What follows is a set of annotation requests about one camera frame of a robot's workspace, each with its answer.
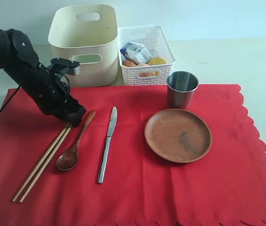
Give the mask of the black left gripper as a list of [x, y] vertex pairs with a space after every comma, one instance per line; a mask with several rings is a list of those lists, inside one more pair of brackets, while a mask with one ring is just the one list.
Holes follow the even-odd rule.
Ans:
[[38, 63], [33, 68], [28, 63], [19, 63], [4, 71], [31, 97], [45, 115], [77, 127], [86, 113], [84, 106], [70, 95], [70, 81], [61, 81], [66, 74], [54, 71]]

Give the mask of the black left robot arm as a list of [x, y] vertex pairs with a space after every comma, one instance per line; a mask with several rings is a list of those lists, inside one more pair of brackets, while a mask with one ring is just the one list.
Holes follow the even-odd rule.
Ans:
[[78, 75], [80, 64], [64, 58], [53, 58], [45, 67], [26, 34], [0, 29], [0, 69], [4, 70], [45, 115], [78, 126], [86, 112], [84, 106], [70, 95], [70, 84], [61, 78]]

